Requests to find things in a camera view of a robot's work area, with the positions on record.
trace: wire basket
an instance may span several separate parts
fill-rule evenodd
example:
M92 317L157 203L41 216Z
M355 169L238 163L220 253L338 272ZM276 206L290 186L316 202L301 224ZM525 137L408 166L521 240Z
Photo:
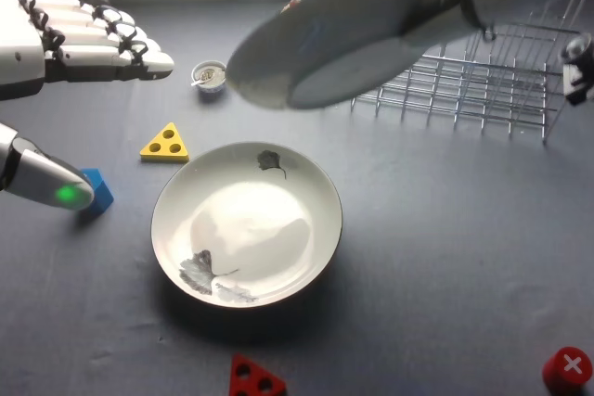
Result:
M415 65L376 90L353 98L405 111L451 115L503 124L510 136L518 127L549 138L566 101L563 95L561 50L579 35L573 30L585 0L551 0L524 22L500 24L496 39L486 42L477 32L466 40L429 50Z

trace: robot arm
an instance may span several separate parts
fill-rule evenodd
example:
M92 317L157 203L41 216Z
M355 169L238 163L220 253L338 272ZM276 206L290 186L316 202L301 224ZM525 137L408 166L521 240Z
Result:
M173 60L109 0L0 0L0 101L36 95L58 81L156 80ZM0 122L0 191L81 210L88 179Z

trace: gray table surface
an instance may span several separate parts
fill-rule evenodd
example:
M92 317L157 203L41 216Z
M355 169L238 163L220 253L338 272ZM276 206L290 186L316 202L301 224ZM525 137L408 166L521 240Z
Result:
M594 356L594 109L538 135L348 104L268 111L191 68L228 60L278 6L128 8L175 60L154 83L47 85L0 119L47 152L99 168L115 196L92 224L0 195L0 394L223 396L232 354L292 396L545 395L541 367ZM161 272L153 206L179 166L138 151L175 122L192 156L262 140L318 162L341 195L335 261L309 290L252 313L190 300Z

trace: hole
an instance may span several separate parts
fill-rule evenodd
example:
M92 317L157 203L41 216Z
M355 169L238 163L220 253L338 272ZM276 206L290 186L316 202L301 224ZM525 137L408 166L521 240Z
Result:
M258 390L263 394L270 393L272 391L272 380L270 380L268 377L260 379L260 382L258 382Z
M239 377L241 380L248 380L250 378L250 372L251 370L246 364L241 364L235 370L236 376Z

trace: red button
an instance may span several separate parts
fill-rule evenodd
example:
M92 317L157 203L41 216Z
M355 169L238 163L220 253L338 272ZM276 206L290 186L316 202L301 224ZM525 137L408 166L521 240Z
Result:
M553 394L572 394L592 377L592 362L576 347L561 348L545 364L542 377Z

